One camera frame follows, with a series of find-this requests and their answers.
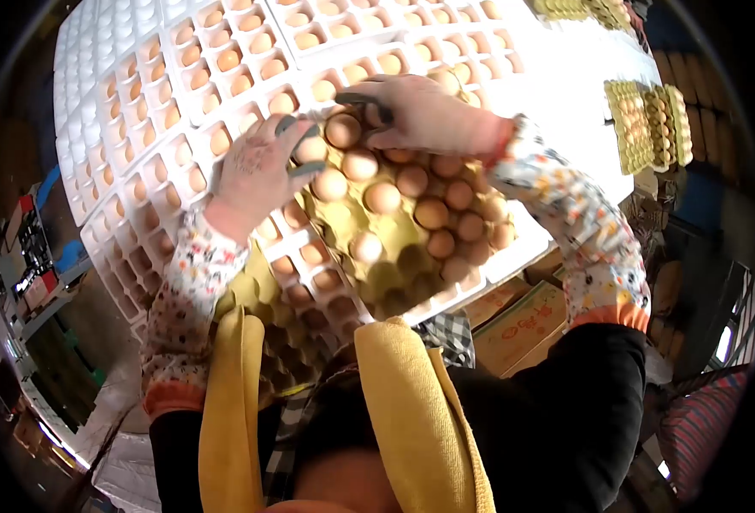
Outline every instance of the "orange cuff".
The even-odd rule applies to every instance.
[[[648,320],[648,314],[638,304],[609,304],[577,315],[577,318],[571,323],[571,327],[596,323],[621,324],[645,333],[648,329]]]

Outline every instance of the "cardboard box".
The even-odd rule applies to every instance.
[[[563,292],[541,282],[474,335],[477,360],[495,376],[511,375],[537,345],[557,336],[565,315]]]
[[[529,265],[526,268],[526,281],[531,285],[537,285],[540,282],[549,282],[557,285],[552,275],[562,265],[563,254],[559,252],[559,248],[555,248],[554,251],[548,253],[537,263]]]
[[[532,287],[520,277],[513,277],[465,307],[468,322],[476,330],[488,320],[526,295]]]

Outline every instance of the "person's right hand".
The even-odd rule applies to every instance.
[[[371,96],[391,110],[392,128],[365,141],[373,149],[418,149],[482,159],[494,153],[506,123],[448,96],[428,77],[377,75],[341,92]]]

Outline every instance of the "person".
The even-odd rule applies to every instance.
[[[392,426],[380,417],[385,409],[377,407],[375,395],[402,383],[374,387],[365,370],[371,362],[361,358],[368,349],[363,340],[391,345],[393,336],[447,350],[447,376],[437,376],[443,386],[441,391],[435,384],[435,398],[449,395],[453,385],[457,398],[449,395],[446,423],[464,444],[458,454],[472,458],[468,495],[476,492],[478,499],[476,508],[468,509],[603,510],[628,472],[645,386],[642,343],[650,296],[640,246],[628,223],[585,174],[545,146],[523,115],[504,119],[473,108],[426,77],[372,77],[345,92],[391,110],[392,127],[368,135],[367,146],[479,159],[491,185],[523,202],[563,253],[569,331],[546,360],[502,379],[474,368],[470,335],[465,339],[470,332],[458,318],[447,318],[451,324],[441,318],[439,328],[430,325],[418,338],[408,336],[398,319],[359,328],[356,358],[335,359],[337,368],[324,372],[321,383],[259,411],[265,511],[424,510],[412,503],[415,491],[398,477],[403,469],[395,463],[431,440],[385,434]],[[199,473],[198,446],[217,299],[243,267],[252,230],[311,179],[290,179],[286,165],[312,122],[299,120],[276,136],[279,121],[273,116],[259,122],[235,141],[216,196],[205,210],[185,218],[149,313],[141,353],[144,408],[152,420],[157,489],[165,511],[203,508],[207,470]],[[420,372],[439,368],[435,363],[418,366]],[[413,381],[413,373],[407,377]],[[403,394],[394,397],[402,402]],[[421,404],[420,409],[428,408]],[[435,417],[422,413],[424,419]],[[403,418],[392,422],[403,424]],[[390,447],[398,438],[399,452]],[[446,472],[446,479],[459,466]],[[490,491],[481,499],[486,485]],[[435,495],[451,500],[464,491],[451,487],[462,486],[444,483]]]

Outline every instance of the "white plastic egg tray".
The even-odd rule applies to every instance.
[[[329,80],[340,90],[350,84],[346,71],[354,65],[369,76],[386,72],[380,57],[388,53],[400,60],[400,72],[418,75],[465,62],[471,70],[465,90],[495,111],[515,95],[513,85],[522,80],[514,73],[521,64],[508,21],[488,20],[478,2],[412,0],[403,6],[394,0],[369,0],[370,6],[361,8],[356,0],[332,1],[340,14],[322,14],[318,5],[324,0],[288,6],[263,0],[85,0],[62,24],[54,102],[65,192],[97,272],[121,313],[137,328],[146,317],[146,298],[157,291],[172,257],[183,213],[205,204],[217,185],[222,155],[212,152],[211,141],[219,130],[237,138],[252,122],[268,118],[271,99],[283,92],[292,96],[296,112],[320,119],[335,104],[318,102],[314,83]],[[449,23],[435,23],[438,9]],[[307,14],[309,26],[287,26],[286,17],[295,12]],[[408,24],[405,14],[410,12],[420,16],[422,26]],[[464,21],[461,12],[470,21]],[[252,15],[261,18],[261,25],[242,30]],[[384,27],[370,30],[367,15],[380,18]],[[353,36],[331,38],[331,27],[340,23],[351,23]],[[307,29],[319,31],[324,43],[299,50],[294,36]],[[181,30],[186,37],[178,37]],[[272,47],[253,53],[250,47],[260,34],[269,34]],[[429,48],[430,62],[415,44]],[[222,71],[219,58],[230,49],[239,53],[239,61]],[[263,67],[274,60],[285,70],[264,79]],[[193,87],[196,75],[205,82],[200,87]],[[251,87],[234,89],[240,76],[247,76]],[[317,310],[328,326],[307,322],[313,333],[348,340],[353,327],[370,321],[371,315],[347,280],[333,291],[316,286],[314,277],[320,272],[332,268],[343,274],[333,259],[315,266],[301,258],[303,246],[319,243],[315,231],[290,227],[280,210],[270,217],[280,240],[267,241],[257,232],[254,236],[267,260],[287,256],[294,265],[292,276],[275,272],[284,300],[289,302],[291,286],[305,286],[312,302],[295,305],[296,313]],[[481,268],[453,293],[441,293],[411,310],[406,319],[418,323],[446,310],[485,282]],[[335,300],[341,296],[352,300],[353,310],[349,304],[340,308],[344,301]]]

